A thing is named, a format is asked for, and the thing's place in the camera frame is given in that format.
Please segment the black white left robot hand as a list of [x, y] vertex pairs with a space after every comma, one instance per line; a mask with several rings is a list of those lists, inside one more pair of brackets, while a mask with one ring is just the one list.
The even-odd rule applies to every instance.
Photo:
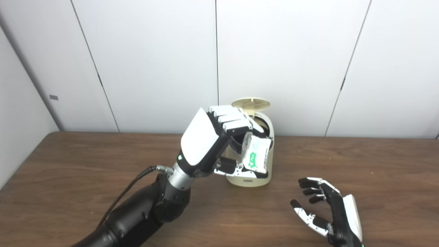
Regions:
[[[222, 154], [234, 137], [243, 136], [240, 160]], [[243, 178], [267, 178], [268, 152], [273, 139], [243, 109], [232, 105], [202, 108], [181, 138], [177, 157], [180, 169], [189, 177], [211, 173]]]

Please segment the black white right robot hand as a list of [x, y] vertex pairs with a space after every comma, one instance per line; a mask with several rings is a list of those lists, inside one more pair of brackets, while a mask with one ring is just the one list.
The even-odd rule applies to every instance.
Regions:
[[306, 177], [298, 180], [303, 194], [311, 196], [309, 203], [325, 201], [331, 208], [332, 222], [306, 210], [297, 200], [290, 205], [298, 217], [313, 231], [325, 237], [333, 247], [363, 247], [363, 232], [355, 197], [343, 196], [323, 178]]

